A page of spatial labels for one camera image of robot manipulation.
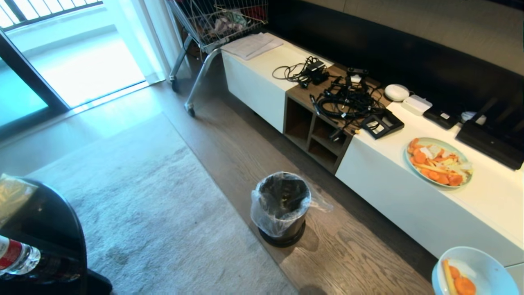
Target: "cart wheel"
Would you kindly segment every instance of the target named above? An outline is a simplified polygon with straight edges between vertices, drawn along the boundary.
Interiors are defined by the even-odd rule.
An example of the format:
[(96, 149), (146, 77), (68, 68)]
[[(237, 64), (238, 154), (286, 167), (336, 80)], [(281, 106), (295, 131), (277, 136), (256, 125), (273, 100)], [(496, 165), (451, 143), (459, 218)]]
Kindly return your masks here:
[(178, 93), (178, 80), (176, 77), (173, 78), (173, 80), (171, 80), (171, 89), (173, 89), (173, 92), (174, 93)]
[(189, 105), (189, 106), (184, 106), (185, 108), (185, 111), (192, 117), (194, 118), (195, 117), (195, 110), (193, 109), (193, 104)]

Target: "wall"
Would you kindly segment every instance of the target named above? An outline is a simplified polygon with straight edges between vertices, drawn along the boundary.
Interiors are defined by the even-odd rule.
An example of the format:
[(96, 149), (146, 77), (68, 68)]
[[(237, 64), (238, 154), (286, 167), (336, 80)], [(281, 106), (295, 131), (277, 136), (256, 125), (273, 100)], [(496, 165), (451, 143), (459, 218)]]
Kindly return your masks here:
[(304, 0), (524, 75), (524, 13), (486, 0)]
[(25, 56), (32, 56), (116, 30), (103, 5), (43, 20), (6, 33)]

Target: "black trash can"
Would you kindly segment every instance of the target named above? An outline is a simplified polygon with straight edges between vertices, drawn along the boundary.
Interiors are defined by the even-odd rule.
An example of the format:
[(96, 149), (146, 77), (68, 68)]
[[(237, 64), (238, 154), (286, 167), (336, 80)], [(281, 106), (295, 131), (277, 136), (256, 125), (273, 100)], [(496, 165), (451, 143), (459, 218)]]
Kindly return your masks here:
[(289, 247), (305, 230), (305, 214), (311, 204), (311, 191), (298, 175), (271, 174), (252, 192), (251, 219), (262, 238), (275, 247)]

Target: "gray rug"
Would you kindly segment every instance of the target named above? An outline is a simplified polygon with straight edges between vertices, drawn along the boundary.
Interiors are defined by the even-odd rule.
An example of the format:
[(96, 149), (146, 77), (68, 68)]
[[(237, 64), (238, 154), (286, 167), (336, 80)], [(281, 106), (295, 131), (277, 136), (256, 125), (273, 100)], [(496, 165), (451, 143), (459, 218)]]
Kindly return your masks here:
[(27, 176), (69, 200), (115, 293), (297, 292), (163, 114)]

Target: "curtain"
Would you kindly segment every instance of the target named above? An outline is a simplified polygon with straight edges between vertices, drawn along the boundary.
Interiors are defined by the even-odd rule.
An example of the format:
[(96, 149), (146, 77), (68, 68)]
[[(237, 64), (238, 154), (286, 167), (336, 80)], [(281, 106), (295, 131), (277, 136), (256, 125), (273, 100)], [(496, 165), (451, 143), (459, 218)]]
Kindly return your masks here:
[[(169, 79), (182, 42), (164, 0), (105, 0), (104, 4), (146, 81)], [(188, 70), (186, 61), (177, 77), (189, 76)]]

